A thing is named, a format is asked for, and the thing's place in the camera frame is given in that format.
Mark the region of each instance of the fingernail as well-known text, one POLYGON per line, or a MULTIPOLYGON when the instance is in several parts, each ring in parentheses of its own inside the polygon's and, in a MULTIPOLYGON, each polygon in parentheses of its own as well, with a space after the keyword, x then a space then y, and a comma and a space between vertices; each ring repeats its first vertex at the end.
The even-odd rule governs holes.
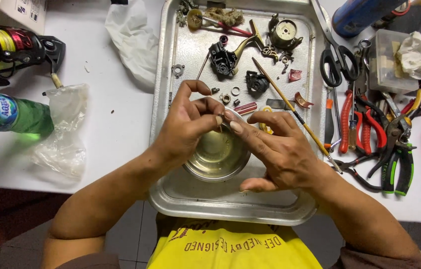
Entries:
POLYGON ((217 120, 217 125, 221 125, 222 124, 222 117, 215 116, 215 119, 217 120))
POLYGON ((231 128, 236 133, 242 132, 242 126, 235 121, 231 121, 231 128))
POLYGON ((234 115, 234 113, 232 113, 232 111, 226 110, 224 112, 224 117, 225 117, 226 120, 231 121, 235 118, 235 115, 234 115))

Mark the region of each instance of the tile floor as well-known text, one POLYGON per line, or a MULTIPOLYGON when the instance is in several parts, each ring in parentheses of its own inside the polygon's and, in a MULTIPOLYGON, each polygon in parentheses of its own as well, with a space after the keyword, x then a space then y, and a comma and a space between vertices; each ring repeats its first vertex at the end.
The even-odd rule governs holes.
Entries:
MULTIPOLYGON (((157 241, 155 215, 148 202, 137 202, 108 232, 106 250, 118 253, 122 269, 146 268, 157 241)), ((43 223, 0 246, 0 269, 39 268, 43 238, 49 225, 50 222, 43 223)), ((402 225, 421 248, 421 223, 402 225)), ((329 217, 317 215, 294 229, 323 268, 333 265, 343 239, 329 217)))

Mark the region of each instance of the black scissors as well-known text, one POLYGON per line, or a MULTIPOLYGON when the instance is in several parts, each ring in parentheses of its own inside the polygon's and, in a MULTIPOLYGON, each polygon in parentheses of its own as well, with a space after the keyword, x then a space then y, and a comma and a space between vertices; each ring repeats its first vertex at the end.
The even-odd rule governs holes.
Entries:
POLYGON ((335 88, 338 87, 342 83, 342 75, 344 75, 345 79, 348 82, 355 81, 358 76, 360 75, 360 70, 357 68, 358 63, 356 57, 353 53, 346 48, 345 46, 340 46, 337 44, 335 39, 332 37, 332 32, 330 31, 327 21, 323 16, 322 9, 320 8, 320 3, 318 0, 311 0, 313 8, 315 9, 315 13, 317 14, 317 18, 319 19, 320 26, 322 27, 323 33, 325 34, 325 38, 328 40, 330 44, 327 44, 326 49, 322 52, 322 56, 320 58, 320 72, 323 77, 323 81, 327 83, 329 87, 335 88), (335 61, 333 57, 332 50, 330 46, 333 47, 335 53, 337 54, 338 60, 335 61), (348 58, 351 62, 351 68, 348 67, 346 58, 348 58), (329 65, 329 74, 325 71, 325 64, 329 65))

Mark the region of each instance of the stainless steel bowl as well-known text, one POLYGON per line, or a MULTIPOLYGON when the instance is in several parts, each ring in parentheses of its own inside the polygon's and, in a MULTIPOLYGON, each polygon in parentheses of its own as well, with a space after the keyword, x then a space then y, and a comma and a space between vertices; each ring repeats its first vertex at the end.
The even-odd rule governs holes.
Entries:
MULTIPOLYGON (((228 110, 243 120, 237 112, 228 110)), ((183 167, 200 180, 220 182, 242 171, 249 158, 250 152, 242 139, 231 131, 228 123, 223 123, 222 133, 211 131, 201 137, 194 155, 183 167)))

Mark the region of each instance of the clear plastic box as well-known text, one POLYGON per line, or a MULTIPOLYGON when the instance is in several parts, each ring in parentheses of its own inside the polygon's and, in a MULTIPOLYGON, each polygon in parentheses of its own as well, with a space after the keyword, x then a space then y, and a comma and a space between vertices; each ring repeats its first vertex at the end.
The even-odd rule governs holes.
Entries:
POLYGON ((396 58, 409 34, 380 29, 372 37, 368 52, 370 89, 406 94, 418 89, 418 80, 404 73, 396 58))

